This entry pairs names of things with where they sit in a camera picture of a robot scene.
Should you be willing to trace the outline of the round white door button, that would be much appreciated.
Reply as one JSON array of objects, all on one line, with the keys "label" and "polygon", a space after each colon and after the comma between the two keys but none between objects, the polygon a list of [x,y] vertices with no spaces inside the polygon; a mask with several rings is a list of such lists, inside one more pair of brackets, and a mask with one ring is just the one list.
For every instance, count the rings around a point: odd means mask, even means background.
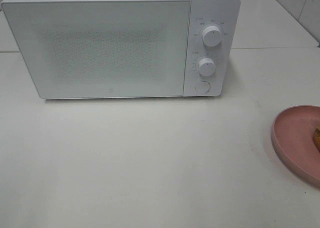
[{"label": "round white door button", "polygon": [[198,93],[207,93],[211,88],[211,85],[207,81],[201,81],[195,85],[195,90]]}]

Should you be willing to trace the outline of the white microwave door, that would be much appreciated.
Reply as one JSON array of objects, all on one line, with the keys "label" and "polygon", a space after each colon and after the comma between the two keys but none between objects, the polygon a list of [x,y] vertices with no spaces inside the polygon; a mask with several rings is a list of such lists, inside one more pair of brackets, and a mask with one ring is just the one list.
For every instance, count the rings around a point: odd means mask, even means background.
[{"label": "white microwave door", "polygon": [[6,3],[44,99],[183,94],[190,3]]}]

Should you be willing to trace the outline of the pink round plate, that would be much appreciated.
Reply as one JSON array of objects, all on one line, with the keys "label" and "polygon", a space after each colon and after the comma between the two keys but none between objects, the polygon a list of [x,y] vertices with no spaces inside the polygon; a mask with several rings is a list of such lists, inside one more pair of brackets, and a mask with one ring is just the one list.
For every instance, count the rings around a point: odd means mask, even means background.
[{"label": "pink round plate", "polygon": [[300,105],[281,111],[271,128],[278,158],[293,174],[316,188],[320,187],[320,149],[314,143],[314,132],[319,125],[319,106]]}]

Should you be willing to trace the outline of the burger with lettuce and cheese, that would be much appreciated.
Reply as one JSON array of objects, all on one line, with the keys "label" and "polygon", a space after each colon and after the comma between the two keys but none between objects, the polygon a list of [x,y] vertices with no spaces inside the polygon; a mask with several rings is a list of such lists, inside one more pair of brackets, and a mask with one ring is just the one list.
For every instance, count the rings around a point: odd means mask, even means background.
[{"label": "burger with lettuce and cheese", "polygon": [[313,133],[313,142],[315,144],[315,146],[317,147],[317,149],[320,149],[320,126],[318,126]]}]

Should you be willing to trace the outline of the lower white round knob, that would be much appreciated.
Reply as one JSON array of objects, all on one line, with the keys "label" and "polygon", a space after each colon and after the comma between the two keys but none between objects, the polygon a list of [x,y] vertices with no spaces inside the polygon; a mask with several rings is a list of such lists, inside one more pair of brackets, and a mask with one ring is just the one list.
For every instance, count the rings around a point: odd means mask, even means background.
[{"label": "lower white round knob", "polygon": [[216,64],[211,58],[203,58],[198,62],[198,73],[201,76],[209,77],[216,71]]}]

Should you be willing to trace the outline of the white round knob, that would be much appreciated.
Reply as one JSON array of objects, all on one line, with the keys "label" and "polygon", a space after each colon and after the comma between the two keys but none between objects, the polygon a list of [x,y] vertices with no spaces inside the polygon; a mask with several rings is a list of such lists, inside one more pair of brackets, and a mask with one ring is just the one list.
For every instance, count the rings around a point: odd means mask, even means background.
[{"label": "white round knob", "polygon": [[201,76],[209,77],[216,71],[216,64],[211,58],[203,58],[198,62],[198,73]]},{"label": "white round knob", "polygon": [[201,31],[202,42],[207,47],[215,47],[222,41],[223,30],[218,24],[210,24]]}]

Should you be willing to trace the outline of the upper white round knob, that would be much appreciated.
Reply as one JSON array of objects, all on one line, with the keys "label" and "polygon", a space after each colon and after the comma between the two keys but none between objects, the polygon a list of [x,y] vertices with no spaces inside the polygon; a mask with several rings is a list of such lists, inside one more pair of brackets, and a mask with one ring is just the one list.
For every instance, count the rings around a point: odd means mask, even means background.
[{"label": "upper white round knob", "polygon": [[222,41],[223,30],[218,24],[210,24],[201,31],[202,42],[207,47],[215,47]]}]

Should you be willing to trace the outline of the white microwave oven body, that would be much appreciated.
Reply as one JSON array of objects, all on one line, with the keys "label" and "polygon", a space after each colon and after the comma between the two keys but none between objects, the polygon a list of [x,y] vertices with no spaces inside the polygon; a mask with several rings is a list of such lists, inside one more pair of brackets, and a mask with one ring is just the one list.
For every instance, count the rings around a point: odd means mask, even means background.
[{"label": "white microwave oven body", "polygon": [[[222,92],[223,82],[225,79],[225,74],[228,66],[230,50],[233,42],[234,32],[235,32],[240,5],[241,5],[240,0],[3,0],[1,3],[1,8],[4,12],[3,5],[6,3],[73,3],[73,2],[110,3],[110,2],[178,2],[178,1],[188,1],[190,4],[183,93],[181,96],[156,96],[156,97],[218,96]],[[205,46],[203,44],[203,40],[201,36],[201,31],[203,30],[203,28],[210,24],[218,24],[223,30],[222,41],[215,47]],[[201,76],[198,73],[198,62],[203,58],[211,58],[216,64],[215,73],[209,77]],[[195,90],[196,84],[201,81],[207,81],[210,83],[210,90],[207,93],[198,93]],[[108,98],[145,98],[145,97],[108,97]]]}]

